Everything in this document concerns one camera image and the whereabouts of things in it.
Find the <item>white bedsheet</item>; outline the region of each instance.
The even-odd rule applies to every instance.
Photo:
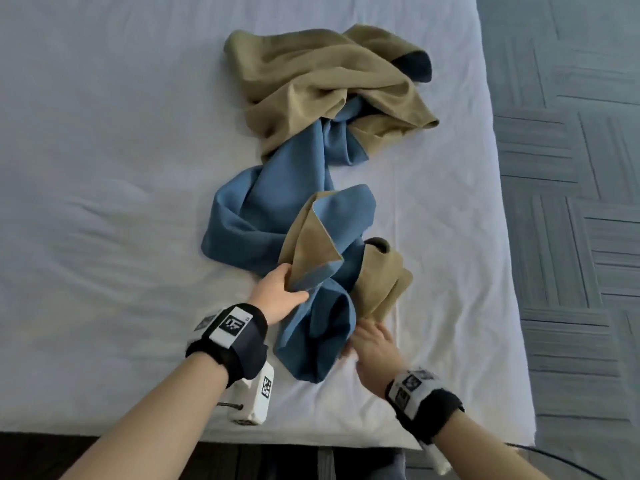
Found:
[[[180,361],[190,325],[251,278],[205,258],[216,189],[257,163],[222,53],[258,34],[354,23],[424,47],[440,126],[355,168],[367,236],[415,277],[388,323],[473,418],[532,444],[534,412],[475,0],[0,0],[0,429],[99,434]],[[271,357],[269,417],[220,442],[416,447],[353,359],[324,383]]]

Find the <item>person's left hand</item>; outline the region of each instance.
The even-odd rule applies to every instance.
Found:
[[[260,308],[269,325],[279,322],[309,298],[306,291],[290,293],[284,289],[291,265],[283,263],[256,284],[247,303]]]

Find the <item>wrist-mounted device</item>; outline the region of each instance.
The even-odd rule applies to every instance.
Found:
[[[402,427],[425,445],[433,442],[455,411],[465,410],[439,377],[423,369],[398,374],[387,386],[385,398]]]
[[[204,352],[229,374],[227,387],[240,379],[254,379],[267,361],[267,320],[247,303],[230,306],[205,317],[193,331],[185,357]]]

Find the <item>towel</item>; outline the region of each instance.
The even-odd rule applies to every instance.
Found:
[[[289,290],[309,300],[282,322],[275,355],[320,382],[357,318],[382,321],[411,273],[387,241],[363,241],[375,199],[366,185],[334,189],[329,165],[356,165],[394,139],[437,125],[412,81],[431,78],[421,49],[376,27],[309,30],[225,44],[264,164],[214,197],[202,250],[261,276],[289,262]]]

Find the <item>hand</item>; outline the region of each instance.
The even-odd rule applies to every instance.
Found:
[[[261,279],[247,300],[249,305],[260,308],[269,325],[279,322],[296,306],[309,298],[306,291],[290,293],[284,290],[285,280],[291,270],[290,264],[281,264]]]
[[[382,323],[361,319],[349,338],[349,345],[358,354],[356,371],[360,382],[384,399],[389,382],[409,368],[394,344],[391,332]]]

